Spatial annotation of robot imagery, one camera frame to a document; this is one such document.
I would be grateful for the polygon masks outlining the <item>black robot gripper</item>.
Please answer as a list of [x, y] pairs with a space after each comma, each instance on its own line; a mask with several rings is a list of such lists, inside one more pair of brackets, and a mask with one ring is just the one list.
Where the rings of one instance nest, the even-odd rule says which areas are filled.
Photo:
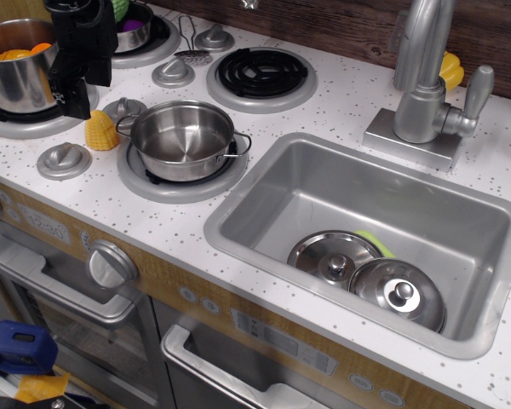
[[87, 85], [109, 86], [118, 46], [110, 1], [45, 1], [59, 50], [49, 69], [52, 96], [66, 117], [90, 118]]

